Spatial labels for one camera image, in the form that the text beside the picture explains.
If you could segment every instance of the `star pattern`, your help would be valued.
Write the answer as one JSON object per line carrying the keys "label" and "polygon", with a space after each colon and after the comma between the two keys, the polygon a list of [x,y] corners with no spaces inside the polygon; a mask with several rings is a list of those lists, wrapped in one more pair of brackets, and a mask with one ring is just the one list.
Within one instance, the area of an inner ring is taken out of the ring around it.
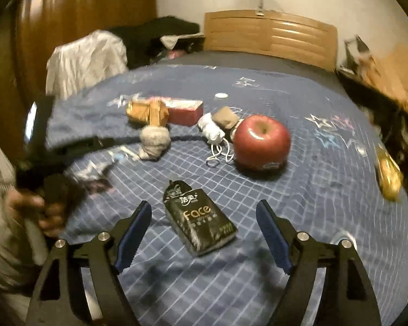
{"label": "star pattern", "polygon": [[329,146],[340,148],[338,144],[335,143],[335,136],[331,133],[323,133],[318,130],[314,130],[314,137],[318,138],[324,148]]}
{"label": "star pattern", "polygon": [[317,127],[322,128],[322,127],[327,127],[327,128],[335,128],[335,126],[325,118],[318,118],[317,116],[314,116],[313,114],[310,114],[310,118],[305,118],[308,121],[311,121],[312,123],[315,123]]}
{"label": "star pattern", "polygon": [[118,109],[119,109],[121,106],[124,106],[124,105],[126,105],[128,103],[128,101],[127,101],[127,99],[125,99],[125,97],[130,97],[130,96],[121,94],[119,98],[115,98],[111,102],[108,102],[107,106],[117,105]]}
{"label": "star pattern", "polygon": [[333,115],[331,117],[331,122],[337,126],[338,128],[346,131],[354,131],[355,127],[351,123],[351,120],[349,118],[343,117],[343,116],[338,116],[338,115]]}
{"label": "star pattern", "polygon": [[240,87],[258,87],[258,84],[252,84],[251,82],[255,82],[255,79],[249,79],[245,77],[240,77],[233,86],[240,86]]}
{"label": "star pattern", "polygon": [[357,143],[357,140],[354,138],[355,131],[345,131],[339,127],[325,128],[324,131],[331,133],[334,136],[340,137],[345,143],[346,148],[349,148],[353,143]]}

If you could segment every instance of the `apple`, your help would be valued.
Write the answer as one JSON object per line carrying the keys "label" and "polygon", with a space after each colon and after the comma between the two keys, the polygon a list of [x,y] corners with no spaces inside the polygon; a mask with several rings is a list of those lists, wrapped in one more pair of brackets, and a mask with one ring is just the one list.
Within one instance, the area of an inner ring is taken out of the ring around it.
{"label": "apple", "polygon": [[286,161],[291,137],[287,128],[265,115],[251,115],[233,136],[236,161],[253,170],[277,168]]}

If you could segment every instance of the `blue gripper pad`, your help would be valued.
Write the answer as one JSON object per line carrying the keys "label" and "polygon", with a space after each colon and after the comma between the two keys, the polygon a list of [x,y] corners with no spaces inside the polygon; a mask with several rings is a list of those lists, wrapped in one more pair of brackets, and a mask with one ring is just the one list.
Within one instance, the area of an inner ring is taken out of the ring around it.
{"label": "blue gripper pad", "polygon": [[131,266],[140,242],[151,223],[152,212],[151,205],[148,202],[143,201],[136,210],[139,211],[134,221],[118,244],[118,256],[114,264],[118,273]]}
{"label": "blue gripper pad", "polygon": [[261,200],[255,208],[255,219],[268,244],[276,265],[286,274],[290,274],[293,264],[289,259],[289,245],[284,239],[276,223],[277,216],[265,200]]}

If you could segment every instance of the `checkered bedding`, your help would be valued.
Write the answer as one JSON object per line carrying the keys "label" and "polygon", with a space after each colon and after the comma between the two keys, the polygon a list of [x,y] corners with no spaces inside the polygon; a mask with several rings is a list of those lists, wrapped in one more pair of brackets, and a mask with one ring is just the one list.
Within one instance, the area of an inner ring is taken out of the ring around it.
{"label": "checkered bedding", "polygon": [[[215,93],[227,93],[216,99]],[[88,172],[111,161],[111,188],[94,193],[73,212],[63,237],[88,241],[129,217],[141,200],[153,220],[130,268],[119,279],[142,325],[264,325],[288,277],[277,268],[255,221],[255,205],[268,200],[297,230],[330,242],[352,235],[375,291],[383,325],[390,325],[408,297],[408,201],[385,201],[375,179],[377,134],[347,98],[298,76],[212,66],[156,65],[130,71],[58,101],[49,145],[85,136],[135,138],[125,104],[133,94],[204,101],[205,112],[236,107],[241,117],[272,116],[292,134],[283,173],[246,176],[221,161],[211,168],[210,150],[196,127],[170,126],[172,145],[157,162],[136,160],[120,148],[90,153],[70,171]],[[236,240],[204,257],[192,257],[165,215],[163,191],[170,179],[202,187],[238,228]],[[84,273],[91,289],[89,271]],[[311,325],[324,271],[316,277],[304,318]]]}

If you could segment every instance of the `white cable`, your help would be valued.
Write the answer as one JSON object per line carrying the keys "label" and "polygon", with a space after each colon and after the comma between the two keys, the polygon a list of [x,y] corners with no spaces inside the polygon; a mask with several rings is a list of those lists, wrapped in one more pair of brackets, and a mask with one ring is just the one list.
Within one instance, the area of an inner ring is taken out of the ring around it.
{"label": "white cable", "polygon": [[[219,163],[220,160],[218,159],[218,157],[220,155],[223,155],[225,157],[225,162],[227,164],[231,163],[234,158],[234,153],[231,153],[230,143],[224,138],[225,133],[211,119],[211,114],[207,113],[201,116],[201,118],[198,120],[198,126],[202,130],[203,136],[207,139],[208,144],[211,145],[210,149],[212,155],[207,157],[207,159],[205,160],[206,164],[208,165],[208,162],[212,160],[216,160]],[[223,152],[221,146],[222,142],[225,142],[227,144],[226,152]]]}

